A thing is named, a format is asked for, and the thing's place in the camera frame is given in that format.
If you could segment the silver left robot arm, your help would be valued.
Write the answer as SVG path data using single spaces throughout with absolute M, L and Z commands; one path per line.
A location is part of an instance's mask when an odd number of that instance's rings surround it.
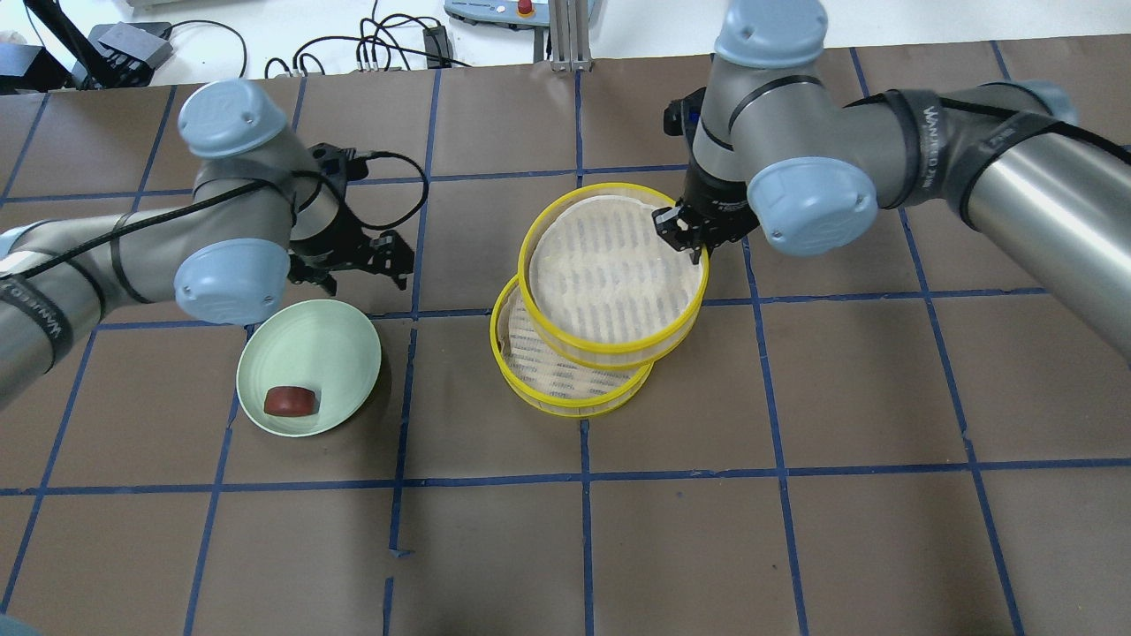
M 195 321 L 247 326 L 267 321 L 288 284 L 335 295 L 336 270 L 407 286 L 415 253 L 399 223 L 365 223 L 345 201 L 346 186 L 385 151 L 307 148 L 285 112 L 242 78 L 195 91 L 176 128 L 201 160 L 189 205 L 5 231 L 5 405 L 121 307 L 173 302 Z

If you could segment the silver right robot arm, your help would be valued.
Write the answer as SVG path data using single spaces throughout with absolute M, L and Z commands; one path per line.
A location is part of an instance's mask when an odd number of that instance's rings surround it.
M 882 209 L 941 199 L 1128 355 L 1126 149 L 1080 128 L 1046 81 L 837 106 L 815 68 L 827 27 L 817 1 L 729 3 L 710 80 L 664 113 L 689 167 L 653 215 L 658 237 L 699 259 L 761 230 L 780 253 L 819 256 Z

